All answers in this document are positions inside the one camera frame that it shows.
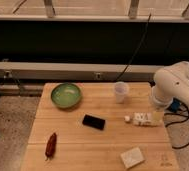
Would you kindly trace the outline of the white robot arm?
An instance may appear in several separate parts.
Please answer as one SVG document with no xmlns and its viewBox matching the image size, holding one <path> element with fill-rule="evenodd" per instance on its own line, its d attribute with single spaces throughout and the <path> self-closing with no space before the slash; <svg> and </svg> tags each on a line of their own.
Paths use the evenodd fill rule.
<svg viewBox="0 0 189 171">
<path fill-rule="evenodd" d="M 176 98 L 189 107 L 189 62 L 182 61 L 157 70 L 150 101 L 157 109 L 168 108 Z"/>
</svg>

